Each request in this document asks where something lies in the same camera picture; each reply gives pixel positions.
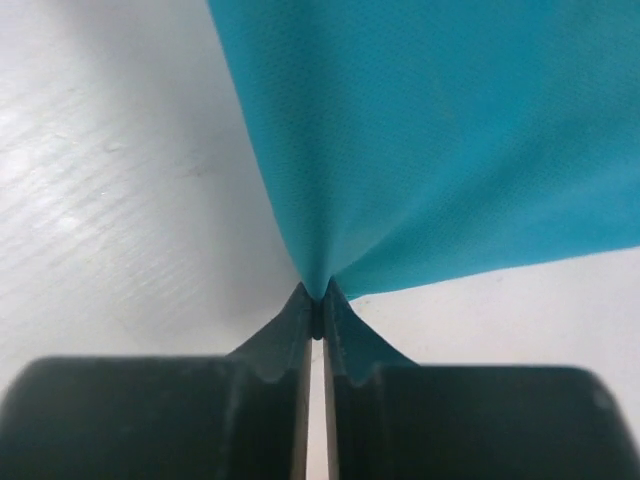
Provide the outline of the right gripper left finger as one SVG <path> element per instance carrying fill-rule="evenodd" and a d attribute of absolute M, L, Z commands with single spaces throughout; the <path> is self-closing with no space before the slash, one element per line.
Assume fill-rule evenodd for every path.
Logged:
<path fill-rule="evenodd" d="M 223 356 L 47 357 L 1 403 L 5 479 L 301 479 L 312 302 Z"/>

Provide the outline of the teal t shirt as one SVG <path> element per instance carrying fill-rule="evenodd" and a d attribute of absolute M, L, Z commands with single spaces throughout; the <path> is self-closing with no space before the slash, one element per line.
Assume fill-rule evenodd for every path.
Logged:
<path fill-rule="evenodd" d="M 637 2 L 210 9 L 313 297 L 638 245 Z"/>

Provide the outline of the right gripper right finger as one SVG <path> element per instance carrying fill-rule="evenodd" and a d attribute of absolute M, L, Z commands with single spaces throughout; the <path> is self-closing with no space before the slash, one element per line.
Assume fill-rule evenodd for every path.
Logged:
<path fill-rule="evenodd" d="M 605 385 L 565 366 L 420 365 L 322 301 L 333 479 L 629 479 L 633 438 Z"/>

